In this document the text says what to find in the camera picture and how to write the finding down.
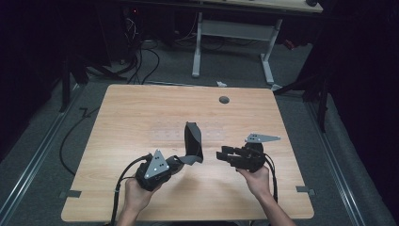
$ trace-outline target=person's right hand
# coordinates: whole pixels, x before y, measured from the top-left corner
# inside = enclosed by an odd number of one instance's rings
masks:
[[[272,196],[269,185],[269,169],[265,166],[256,172],[249,172],[245,169],[237,169],[247,181],[250,192],[259,200],[260,198]]]

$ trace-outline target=silver triangular bracket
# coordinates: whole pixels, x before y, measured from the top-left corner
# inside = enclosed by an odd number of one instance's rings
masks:
[[[161,151],[157,149],[153,154],[149,167],[147,168],[145,178],[149,179],[166,170],[169,170],[169,165],[167,161],[165,161],[165,158],[162,155]]]
[[[263,143],[275,140],[281,140],[281,138],[268,135],[250,134],[246,138],[246,143]]]

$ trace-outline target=hand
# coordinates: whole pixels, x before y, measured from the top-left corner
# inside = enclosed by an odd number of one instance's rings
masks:
[[[138,214],[150,203],[154,191],[148,191],[140,187],[135,178],[130,178],[125,183],[125,201],[118,220],[119,226],[135,225]]]
[[[256,199],[272,196],[269,185],[269,169],[265,166],[258,169],[256,172],[249,172],[245,169],[237,169],[247,181],[250,192]]]

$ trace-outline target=desk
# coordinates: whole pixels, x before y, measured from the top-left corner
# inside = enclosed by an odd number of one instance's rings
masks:
[[[219,102],[220,96],[230,99]],[[126,166],[147,153],[185,154],[184,126],[202,133],[202,164],[184,168],[163,184],[139,220],[233,220],[265,218],[244,178],[216,159],[222,145],[242,147],[250,133],[281,137],[264,143],[274,160],[279,204],[291,218],[311,218],[304,182],[273,92],[269,89],[111,85],[62,211],[65,221],[111,219],[114,188]],[[138,164],[126,174],[136,172]],[[124,185],[119,211],[123,206]]]
[[[294,10],[302,12],[322,12],[323,9],[319,4],[310,7],[304,0],[202,0],[201,3],[218,3],[227,5],[237,5],[241,7],[253,8],[272,8],[279,10]],[[240,24],[231,22],[220,22],[214,20],[202,20],[202,13],[199,13],[197,26],[197,45],[194,54],[193,77],[200,76],[200,54],[201,54],[201,37],[202,35],[219,36],[247,40],[266,40],[268,45],[264,54],[261,54],[261,62],[266,82],[269,85],[274,84],[273,74],[270,70],[269,58],[279,34],[282,19],[277,19],[274,25],[257,25],[257,24]]]

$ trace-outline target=gray carpet floor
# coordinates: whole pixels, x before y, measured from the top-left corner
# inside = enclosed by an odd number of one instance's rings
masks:
[[[263,42],[249,45],[224,43],[221,47],[219,43],[204,43],[207,49],[202,52],[199,78],[191,77],[194,46],[190,42],[185,44],[187,46],[176,45],[175,47],[155,42],[145,44],[146,48],[156,46],[152,50],[160,57],[158,68],[147,80],[149,84],[174,83],[215,87],[216,81],[221,81],[228,87],[270,89],[270,86],[265,83],[259,59],[259,53],[264,46]],[[275,46],[270,65],[276,84],[284,86],[294,82],[310,50],[310,45],[291,51],[281,45]],[[143,50],[142,54],[143,64],[138,74],[141,79],[157,63],[157,57],[152,52]],[[112,70],[118,70],[120,67],[122,66],[115,64]],[[115,83],[122,82],[91,76],[86,86],[77,89],[81,90],[81,93],[76,96],[69,113],[61,123],[44,161],[35,173],[24,197],[13,211],[8,225],[104,224],[104,222],[68,223],[62,221],[60,215],[65,199],[60,197],[60,194],[69,190],[73,177],[60,164],[59,149],[70,129],[82,119],[81,108],[85,107],[90,111],[100,106],[106,88]],[[315,212],[314,217],[295,222],[298,225],[354,225],[328,164],[326,143],[320,138],[318,128],[314,125],[314,118],[309,111],[313,104],[303,103],[300,94],[301,91],[290,91],[276,96],[305,185],[314,191],[314,194],[310,195]],[[18,183],[52,123],[59,117],[60,95],[61,86],[57,86],[52,99],[31,119],[18,143],[1,163],[1,203],[7,201],[8,195]],[[93,114],[90,118],[83,120],[65,140],[64,159],[72,170],[78,168],[95,119],[96,114]],[[328,100],[326,128],[327,132],[323,136],[329,141],[328,145],[335,153],[361,212],[363,222],[359,225],[395,225],[367,171],[359,161],[331,98]]]

